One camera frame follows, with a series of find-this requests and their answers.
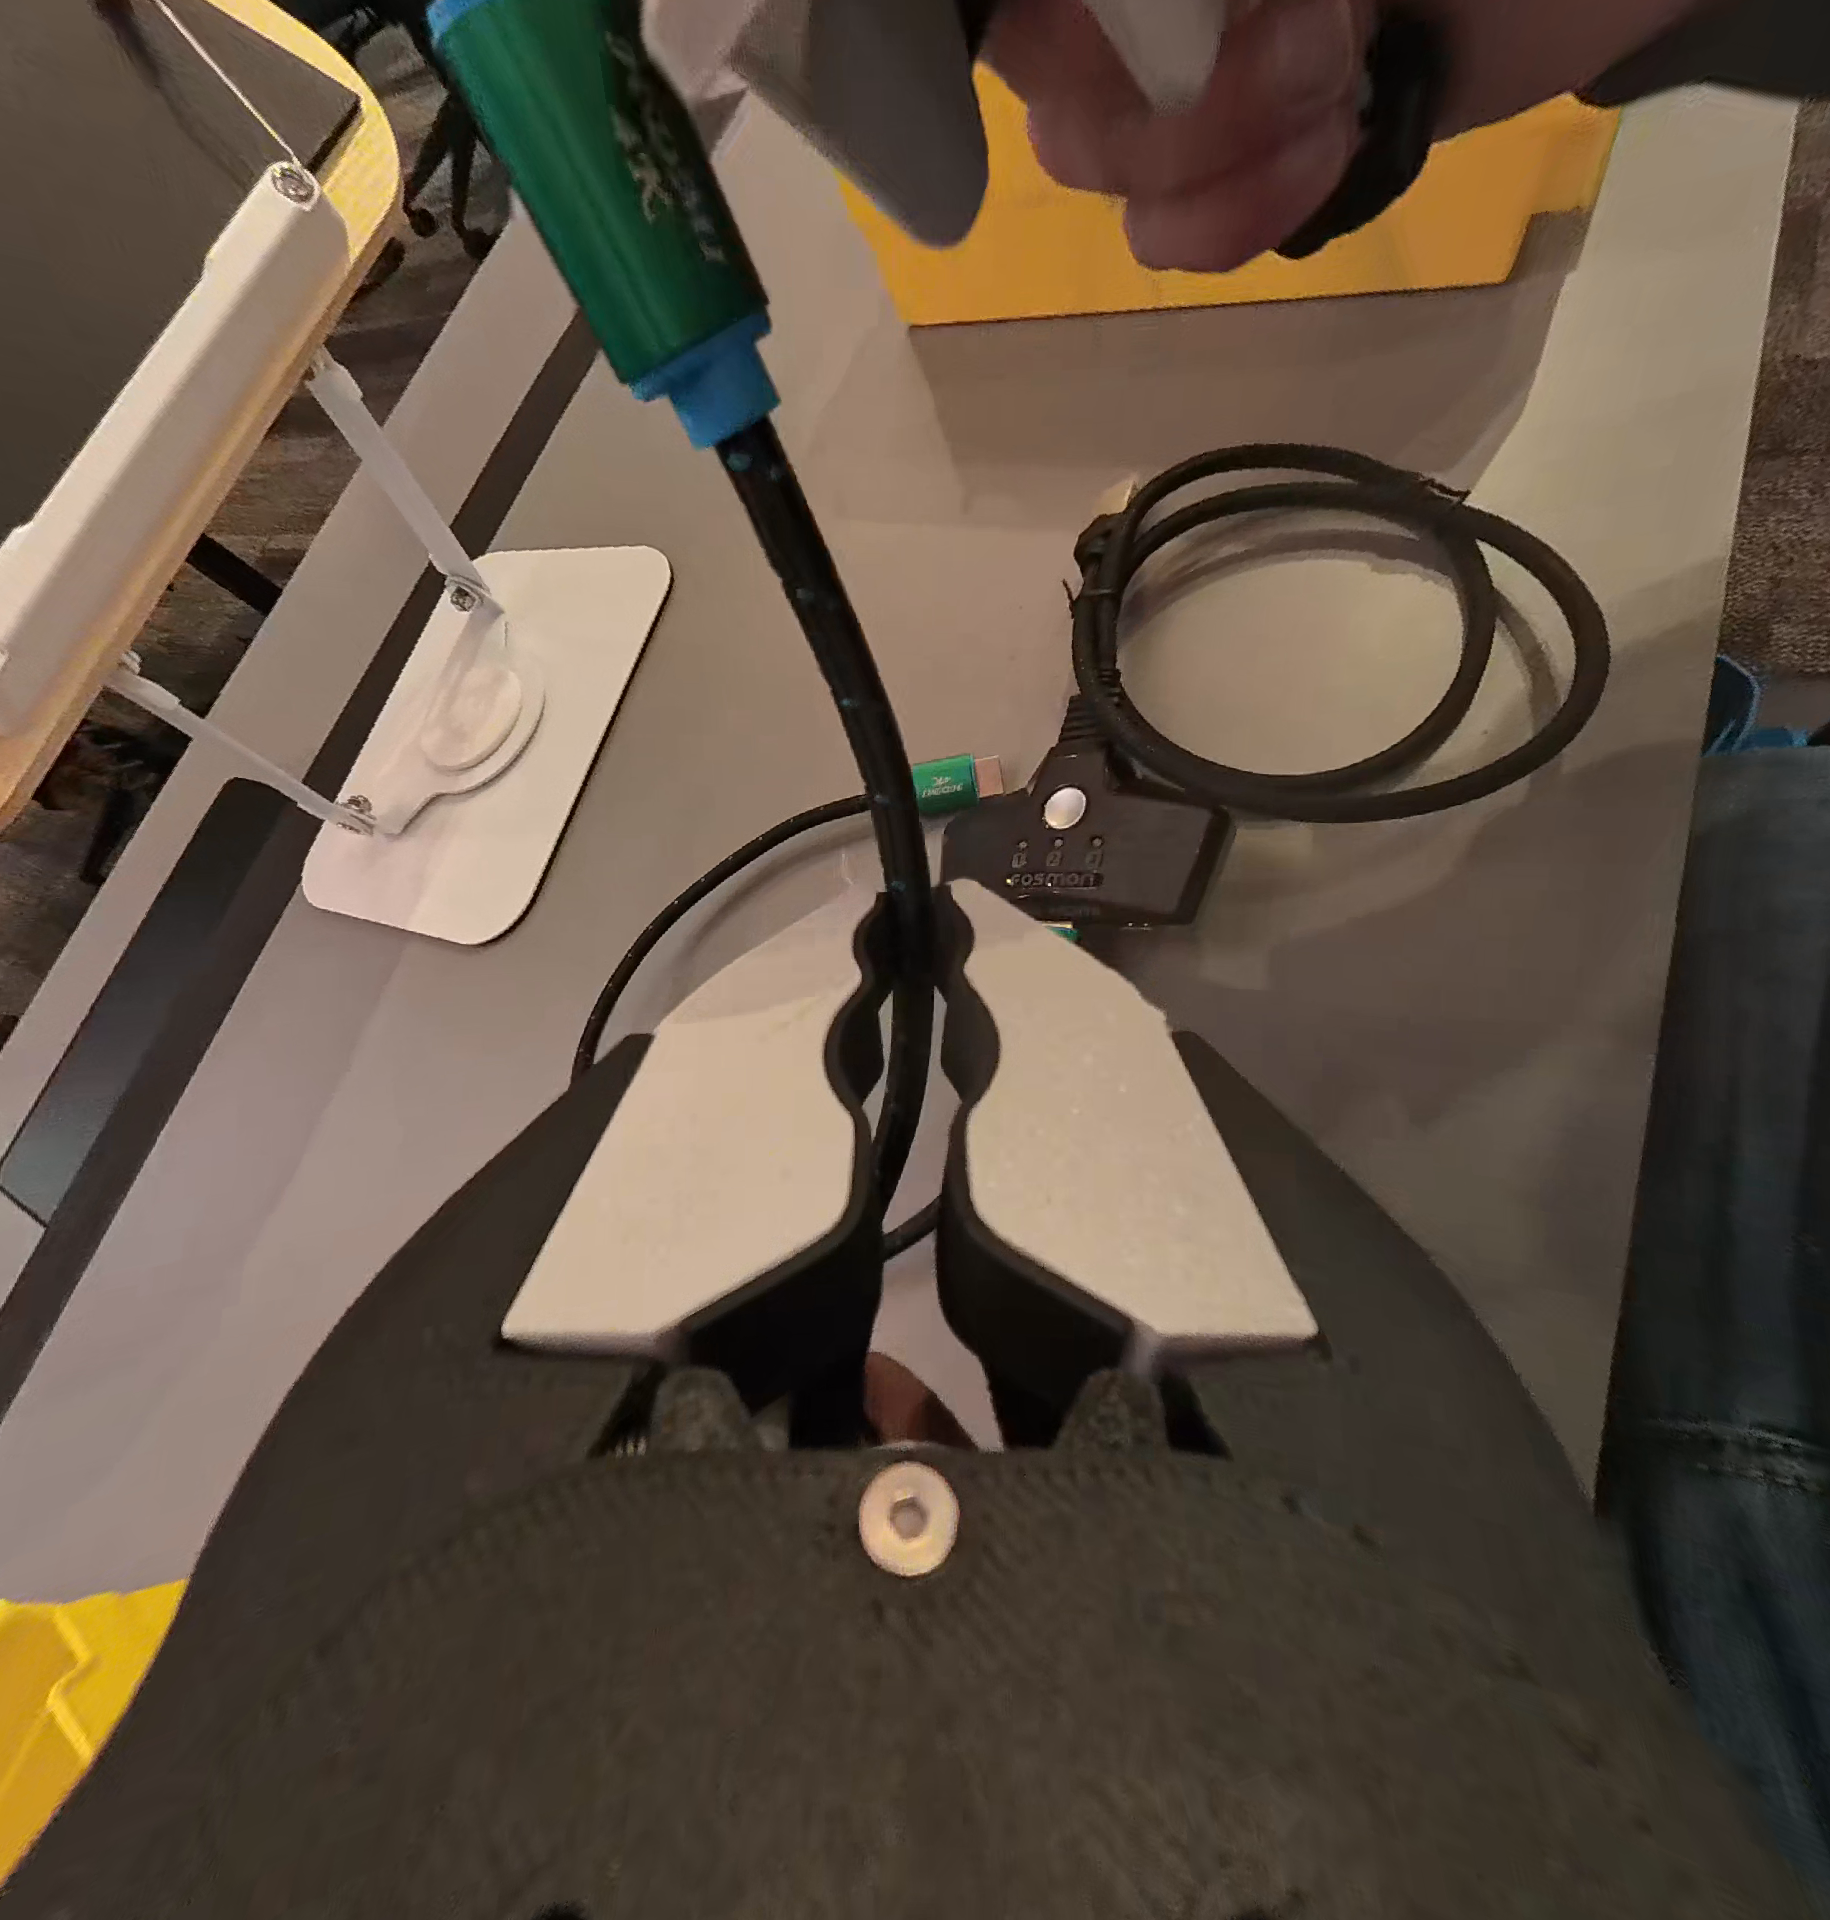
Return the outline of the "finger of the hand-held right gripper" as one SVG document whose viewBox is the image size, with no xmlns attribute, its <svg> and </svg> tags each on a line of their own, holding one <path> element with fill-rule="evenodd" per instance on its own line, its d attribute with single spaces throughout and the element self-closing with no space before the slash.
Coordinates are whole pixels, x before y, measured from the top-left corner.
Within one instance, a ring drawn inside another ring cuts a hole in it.
<svg viewBox="0 0 1830 1920">
<path fill-rule="evenodd" d="M 975 67 L 995 2 L 646 2 L 646 51 L 688 103 L 745 89 L 882 216 L 957 248 L 992 163 Z"/>
</svg>

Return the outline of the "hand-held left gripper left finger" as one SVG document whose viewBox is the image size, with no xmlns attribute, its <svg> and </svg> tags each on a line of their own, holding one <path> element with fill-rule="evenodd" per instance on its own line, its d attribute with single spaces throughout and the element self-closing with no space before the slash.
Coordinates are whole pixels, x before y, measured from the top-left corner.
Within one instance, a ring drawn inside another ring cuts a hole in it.
<svg viewBox="0 0 1830 1920">
<path fill-rule="evenodd" d="M 692 988 L 503 1317 L 523 1350 L 675 1356 L 750 1286 L 837 1247 L 873 1192 L 880 901 L 839 895 Z"/>
</svg>

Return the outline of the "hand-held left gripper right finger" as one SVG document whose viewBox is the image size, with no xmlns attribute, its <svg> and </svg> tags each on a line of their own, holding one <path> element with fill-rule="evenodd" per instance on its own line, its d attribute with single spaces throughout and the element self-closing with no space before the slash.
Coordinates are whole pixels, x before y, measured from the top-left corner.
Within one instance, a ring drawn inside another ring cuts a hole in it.
<svg viewBox="0 0 1830 1920">
<path fill-rule="evenodd" d="M 1308 1348 L 1314 1309 L 1166 1014 L 978 883 L 944 885 L 941 934 L 941 1306 L 985 1375 Z"/>
</svg>

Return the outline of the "black hdmi switch box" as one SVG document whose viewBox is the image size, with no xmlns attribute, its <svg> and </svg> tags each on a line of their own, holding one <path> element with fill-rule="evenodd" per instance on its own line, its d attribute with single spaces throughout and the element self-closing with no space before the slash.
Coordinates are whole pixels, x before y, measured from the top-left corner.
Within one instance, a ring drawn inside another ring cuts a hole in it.
<svg viewBox="0 0 1830 1920">
<path fill-rule="evenodd" d="M 1143 566 L 1173 543 L 1281 513 L 1339 513 L 1425 540 L 1459 610 L 1458 668 L 1425 719 L 1373 755 L 1297 777 L 1185 751 L 1136 708 L 1122 676 L 1122 623 Z M 1520 566 L 1568 629 L 1568 689 L 1527 744 L 1477 770 L 1398 788 L 1462 727 L 1488 676 L 1504 619 L 1491 557 Z M 1077 537 L 1074 564 L 1060 732 L 1023 791 L 971 804 L 944 842 L 949 883 L 980 883 L 1048 925 L 1191 925 L 1238 824 L 1395 824 L 1485 803 L 1567 754 L 1609 684 L 1607 615 L 1554 547 L 1422 472 L 1347 448 L 1241 442 L 1178 459 L 1100 513 Z"/>
</svg>

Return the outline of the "yellow plastic bin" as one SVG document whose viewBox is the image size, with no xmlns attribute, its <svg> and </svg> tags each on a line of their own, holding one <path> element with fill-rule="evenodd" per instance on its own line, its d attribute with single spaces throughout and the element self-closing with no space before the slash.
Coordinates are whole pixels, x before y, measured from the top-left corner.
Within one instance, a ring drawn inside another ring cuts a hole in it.
<svg viewBox="0 0 1830 1920">
<path fill-rule="evenodd" d="M 0 1599 L 0 1886 L 111 1743 L 184 1582 L 65 1605 Z"/>
<path fill-rule="evenodd" d="M 1419 181 L 1376 221 L 1323 252 L 1261 255 L 1228 277 L 1159 274 L 1136 262 L 1113 202 L 1054 185 L 1033 153 L 1023 103 L 978 74 L 992 185 L 957 248 L 908 239 L 857 186 L 847 212 L 906 324 L 1047 323 L 1448 294 L 1508 281 L 1528 224 L 1602 198 L 1620 113 L 1567 96 L 1439 143 Z"/>
</svg>

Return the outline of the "person's right hand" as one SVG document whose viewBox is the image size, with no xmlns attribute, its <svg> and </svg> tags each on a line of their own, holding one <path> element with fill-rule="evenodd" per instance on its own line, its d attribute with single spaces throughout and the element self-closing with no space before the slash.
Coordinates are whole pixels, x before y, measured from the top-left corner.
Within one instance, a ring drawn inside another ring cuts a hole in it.
<svg viewBox="0 0 1830 1920">
<path fill-rule="evenodd" d="M 1577 91 L 1698 2 L 1422 2 L 1448 51 L 1438 125 L 1458 135 Z M 1212 81 L 1155 113 L 1083 2 L 1005 2 L 982 56 L 1023 102 L 1057 185 L 1125 206 L 1143 267 L 1224 274 L 1274 252 L 1359 146 L 1376 2 L 1234 2 Z"/>
</svg>

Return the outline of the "person's leg in jeans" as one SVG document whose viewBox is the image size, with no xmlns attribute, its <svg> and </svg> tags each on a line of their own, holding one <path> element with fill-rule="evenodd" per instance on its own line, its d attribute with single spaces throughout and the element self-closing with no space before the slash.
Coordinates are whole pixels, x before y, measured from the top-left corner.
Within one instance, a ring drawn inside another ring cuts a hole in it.
<svg viewBox="0 0 1830 1920">
<path fill-rule="evenodd" d="M 1830 747 L 1701 764 L 1597 1507 L 1830 1918 Z"/>
</svg>

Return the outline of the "grey panel with wooden rim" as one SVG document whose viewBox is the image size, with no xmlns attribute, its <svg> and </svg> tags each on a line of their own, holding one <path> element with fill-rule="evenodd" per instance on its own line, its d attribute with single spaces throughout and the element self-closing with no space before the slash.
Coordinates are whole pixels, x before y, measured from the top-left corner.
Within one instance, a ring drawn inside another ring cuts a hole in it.
<svg viewBox="0 0 1830 1920">
<path fill-rule="evenodd" d="M 0 2 L 0 830 L 396 216 L 375 87 L 280 2 Z"/>
</svg>

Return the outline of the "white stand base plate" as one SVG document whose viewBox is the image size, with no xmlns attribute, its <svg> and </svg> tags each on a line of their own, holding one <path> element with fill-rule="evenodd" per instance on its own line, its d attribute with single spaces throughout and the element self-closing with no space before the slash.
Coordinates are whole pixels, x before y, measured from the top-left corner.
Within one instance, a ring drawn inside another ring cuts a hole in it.
<svg viewBox="0 0 1830 1920">
<path fill-rule="evenodd" d="M 536 906 L 674 590 L 674 566 L 653 547 L 518 548 L 477 564 L 508 613 L 523 679 L 544 686 L 531 742 L 493 786 L 432 803 L 396 839 L 323 829 L 303 868 L 316 912 L 450 947 L 488 947 Z M 362 794 L 432 679 L 438 642 L 427 628 L 343 803 Z"/>
</svg>

